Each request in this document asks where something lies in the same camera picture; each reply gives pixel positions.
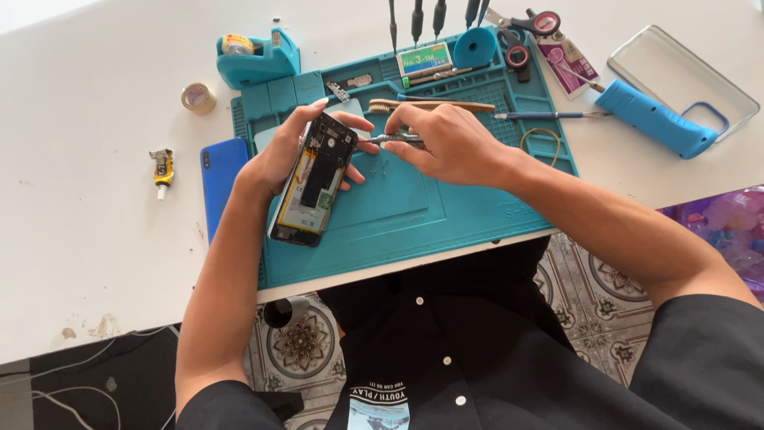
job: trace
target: fingernail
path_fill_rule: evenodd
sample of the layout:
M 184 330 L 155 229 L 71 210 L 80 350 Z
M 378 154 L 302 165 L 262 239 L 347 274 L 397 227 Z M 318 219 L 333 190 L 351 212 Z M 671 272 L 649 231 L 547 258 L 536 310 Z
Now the fingernail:
M 318 100 L 316 100 L 316 101 L 315 101 L 315 102 L 313 102 L 313 104 L 312 104 L 312 105 L 310 105 L 310 106 L 311 106 L 311 107 L 320 107 L 320 106 L 324 106 L 324 105 L 326 105 L 326 103 L 328 103 L 328 102 L 329 102 L 329 98 L 328 98 L 328 97 L 324 97 L 323 99 L 318 99 Z

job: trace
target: black shirt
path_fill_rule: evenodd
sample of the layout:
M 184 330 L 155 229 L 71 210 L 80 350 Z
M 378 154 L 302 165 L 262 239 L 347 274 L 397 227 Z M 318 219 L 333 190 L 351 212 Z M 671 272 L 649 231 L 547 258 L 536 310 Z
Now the black shirt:
M 341 340 L 348 381 L 327 429 L 764 428 L 764 312 L 732 298 L 661 306 L 629 389 L 482 298 L 401 292 L 365 328 Z M 177 428 L 283 425 L 225 381 Z

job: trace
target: hand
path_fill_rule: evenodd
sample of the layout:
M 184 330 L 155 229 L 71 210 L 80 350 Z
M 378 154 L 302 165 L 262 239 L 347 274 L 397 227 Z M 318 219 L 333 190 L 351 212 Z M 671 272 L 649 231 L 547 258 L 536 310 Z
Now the hand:
M 382 149 L 425 176 L 449 184 L 498 187 L 501 171 L 506 170 L 507 161 L 517 150 L 496 140 L 470 112 L 452 105 L 440 105 L 432 112 L 399 106 L 387 120 L 385 133 L 398 132 L 402 124 L 409 126 L 409 133 L 422 136 L 426 147 L 417 149 L 390 141 Z
M 299 155 L 299 142 L 308 122 L 314 120 L 326 107 L 329 99 L 323 98 L 308 106 L 297 106 L 277 130 L 268 146 L 252 158 L 239 172 L 236 181 L 244 182 L 250 188 L 265 189 L 273 198 L 283 190 L 284 183 L 292 172 L 294 162 Z M 366 132 L 374 130 L 374 125 L 347 112 L 332 112 L 329 115 L 353 129 Z M 371 154 L 377 154 L 379 147 L 371 142 L 359 141 L 356 148 Z M 353 165 L 349 165 L 345 175 L 357 184 L 364 183 L 364 176 Z M 350 184 L 343 181 L 343 191 L 350 190 Z

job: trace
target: person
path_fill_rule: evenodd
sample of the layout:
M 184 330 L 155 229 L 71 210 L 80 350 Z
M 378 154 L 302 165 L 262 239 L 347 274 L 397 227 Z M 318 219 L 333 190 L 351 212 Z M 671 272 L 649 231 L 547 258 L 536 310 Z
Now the person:
M 236 178 L 183 318 L 177 428 L 283 428 L 242 369 L 257 306 L 252 262 L 299 136 L 324 107 L 298 107 Z M 548 238 L 328 288 L 319 295 L 346 333 L 347 382 L 327 429 L 764 428 L 764 311 L 711 246 L 501 144 L 458 107 L 404 105 L 385 132 L 402 125 L 426 147 L 383 150 L 428 177 L 530 205 L 644 287 L 657 309 L 652 331 L 628 389 L 577 357 L 533 282 Z M 364 181 L 354 168 L 347 177 Z

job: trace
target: clear phone case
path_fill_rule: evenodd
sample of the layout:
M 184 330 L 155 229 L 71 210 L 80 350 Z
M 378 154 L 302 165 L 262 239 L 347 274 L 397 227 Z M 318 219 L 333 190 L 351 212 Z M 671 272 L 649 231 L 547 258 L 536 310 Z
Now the clear phone case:
M 631 86 L 698 125 L 720 132 L 717 142 L 759 111 L 759 104 L 656 25 L 607 60 Z

